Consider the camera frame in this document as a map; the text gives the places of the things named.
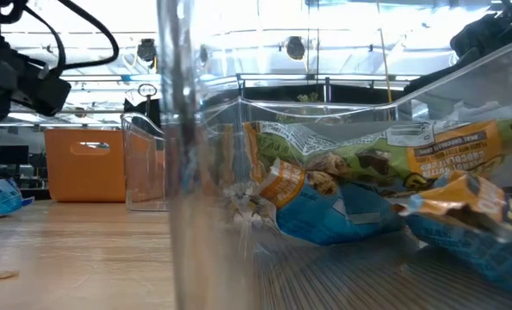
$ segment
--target wooden table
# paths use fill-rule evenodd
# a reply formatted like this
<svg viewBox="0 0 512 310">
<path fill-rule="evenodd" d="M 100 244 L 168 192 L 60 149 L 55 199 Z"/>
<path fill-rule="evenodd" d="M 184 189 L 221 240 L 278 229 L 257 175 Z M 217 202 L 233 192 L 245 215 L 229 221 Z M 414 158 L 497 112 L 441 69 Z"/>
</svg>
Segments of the wooden table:
<svg viewBox="0 0 512 310">
<path fill-rule="evenodd" d="M 173 309 L 166 213 L 36 202 L 0 219 L 0 309 Z"/>
</svg>

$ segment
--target clear plastic bin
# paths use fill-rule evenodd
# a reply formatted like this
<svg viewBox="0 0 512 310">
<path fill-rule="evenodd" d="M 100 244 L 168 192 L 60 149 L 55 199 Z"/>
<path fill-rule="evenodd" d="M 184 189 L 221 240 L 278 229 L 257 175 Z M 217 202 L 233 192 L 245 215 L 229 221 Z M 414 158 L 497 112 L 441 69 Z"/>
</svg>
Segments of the clear plastic bin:
<svg viewBox="0 0 512 310">
<path fill-rule="evenodd" d="M 164 201 L 163 132 L 146 116 L 121 117 L 126 171 L 126 207 L 132 211 L 167 211 Z"/>
<path fill-rule="evenodd" d="M 193 42 L 198 38 L 190 26 L 199 15 L 191 5 L 166 1 L 158 9 L 179 309 L 512 308 L 512 293 L 444 249 L 418 241 L 407 229 L 317 246 L 277 232 L 253 214 L 239 216 L 234 207 L 255 186 L 244 122 L 303 122 L 315 131 L 345 124 L 336 134 L 347 139 L 413 121 L 510 118 L 512 44 L 392 104 L 251 102 L 239 97 L 200 108 L 198 99 L 205 94 L 195 90 L 216 93 L 219 88 L 195 84 Z M 196 8 L 204 11 L 203 5 Z M 232 151 L 231 158 L 226 150 Z"/>
</svg>

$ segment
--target food image on packaging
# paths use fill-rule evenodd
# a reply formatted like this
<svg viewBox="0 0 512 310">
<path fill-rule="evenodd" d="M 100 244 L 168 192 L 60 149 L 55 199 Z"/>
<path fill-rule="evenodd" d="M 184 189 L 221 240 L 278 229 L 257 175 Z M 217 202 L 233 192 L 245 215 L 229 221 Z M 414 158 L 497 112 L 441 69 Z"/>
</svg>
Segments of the food image on packaging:
<svg viewBox="0 0 512 310">
<path fill-rule="evenodd" d="M 348 125 L 353 130 L 357 127 Z M 450 171 L 472 171 L 490 178 L 512 155 L 512 119 L 393 122 L 383 132 L 356 139 L 342 139 L 344 132 L 352 136 L 346 124 L 329 125 L 317 133 L 304 124 L 244 123 L 252 181 L 262 182 L 280 158 L 307 171 L 369 186 L 381 195 L 412 193 L 430 189 Z M 501 172 L 512 175 L 512 166 L 505 166 Z"/>
<path fill-rule="evenodd" d="M 494 184 L 451 171 L 402 209 L 421 241 L 449 250 L 512 291 L 512 199 Z"/>
<path fill-rule="evenodd" d="M 399 230 L 403 222 L 391 204 L 352 183 L 339 184 L 330 174 L 305 171 L 276 159 L 254 193 L 271 202 L 275 224 L 288 235 L 318 245 L 356 241 Z"/>
</svg>

